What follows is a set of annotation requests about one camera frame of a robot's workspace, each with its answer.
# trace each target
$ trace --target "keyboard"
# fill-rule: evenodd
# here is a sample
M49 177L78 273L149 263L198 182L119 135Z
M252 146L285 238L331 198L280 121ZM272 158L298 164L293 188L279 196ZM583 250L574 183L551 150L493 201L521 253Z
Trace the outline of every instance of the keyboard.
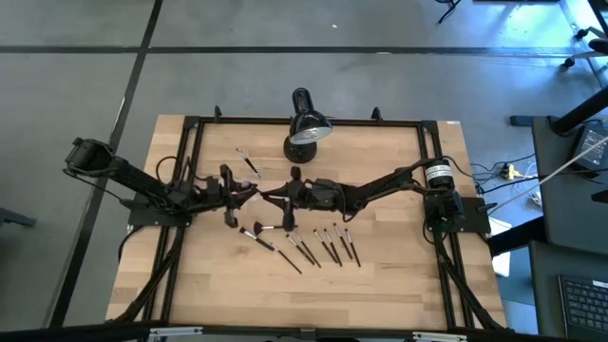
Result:
M560 275L560 292L568 337L608 340L608 282Z

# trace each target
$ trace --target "office chair wheel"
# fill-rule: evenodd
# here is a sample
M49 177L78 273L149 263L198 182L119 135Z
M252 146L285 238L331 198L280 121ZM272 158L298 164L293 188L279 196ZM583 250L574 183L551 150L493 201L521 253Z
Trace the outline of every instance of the office chair wheel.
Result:
M563 61L564 67L572 67L573 65L574 65L574 59L572 59L572 58L566 58L566 60Z
M582 39L582 37L585 37L587 34L589 33L589 31L587 29L579 29L579 31L577 32L577 34L575 35L575 37L577 39Z

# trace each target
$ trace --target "desk lamp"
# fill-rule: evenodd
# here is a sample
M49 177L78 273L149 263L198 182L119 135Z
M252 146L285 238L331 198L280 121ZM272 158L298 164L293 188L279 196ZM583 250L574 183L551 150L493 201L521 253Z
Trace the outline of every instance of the desk lamp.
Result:
M289 127L289 136L283 142L283 153L291 162L309 162L316 155L316 141L332 133L332 124L314 110L311 93L298 88L292 94L295 117Z

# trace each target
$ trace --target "wooden table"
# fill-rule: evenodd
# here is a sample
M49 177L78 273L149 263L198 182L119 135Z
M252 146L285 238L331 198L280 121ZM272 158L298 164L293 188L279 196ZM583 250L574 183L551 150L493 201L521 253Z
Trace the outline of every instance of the wooden table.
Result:
M175 155L183 116L158 118L145 171L154 175L157 162ZM470 172L459 123L439 122L443 151ZM259 188L268 190L290 178L292 164L283 156L285 125L214 124L204 127L199 176L218 175L228 164L237 180L253 179L235 148L246 150L261 168ZM432 143L427 138L429 155ZM327 178L363 184L420 159L415 129L337 126L318 142L316 157L302 164L304 179ZM173 163L161 167L170 179ZM419 170L416 179L422 182ZM471 179L454 170L457 190L475 196ZM298 233L322 268L311 265L285 238L284 231L261 237L276 244L302 270L299 275L277 253L262 248L223 223L223 210L198 215L188 228L181 253L170 322L174 324L357 329L444 329L446 320L434 248L422 237L422 198L400 192L374 201L356 219L341 223L339 213L296 211ZM282 212L262 199L252 199L237 212L239 224L252 229L256 220L280 224ZM334 264L313 234L337 222L349 228L362 267L336 249L344 267ZM124 246L107 318L122 313L150 276L159 227L149 227ZM334 242L337 236L330 231ZM467 283L484 307L505 324L498 285L485 243L474 234L460 234ZM457 322L464 325L460 299L451 284ZM160 316L162 283L153 317Z

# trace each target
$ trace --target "gray floor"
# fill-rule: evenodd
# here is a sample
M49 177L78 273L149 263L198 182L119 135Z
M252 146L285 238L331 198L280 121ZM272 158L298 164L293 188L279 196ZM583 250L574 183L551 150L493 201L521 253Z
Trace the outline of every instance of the gray floor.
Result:
M151 0L61 0L52 5L4 0L0 46L138 46L152 6ZM428 0L165 1L152 45L578 46L557 4L463 0L436 26L446 9ZM302 13L308 13L306 20ZM220 105L227 116L285 117L293 111L291 92L305 86L327 115L367 118L378 105L387 119L458 120L473 162L516 159L533 151L532 140L529 129L507 125L510 115L562 115L599 90L588 63L577 62L563 72L563 57L539 57L530 51L513 57L148 55L118 153L143 166L160 114L210 115L213 106ZM0 331L45 324L90 193L86 185L61 173L63 159L77 136L107 140L134 59L131 54L0 54L0 206L39 219L32 230L1 228ZM489 182L487 187L500 183ZM128 195L115 184L109 188ZM486 199L501 201L511 194L505 188ZM519 224L540 213L521 201L496 217ZM113 198L104 198L67 324L103 321L126 218L127 211ZM508 294L503 297L517 301ZM505 304L514 326L524 321L516 319L519 311L530 311L529 305L516 304ZM529 326L516 330L532 331Z

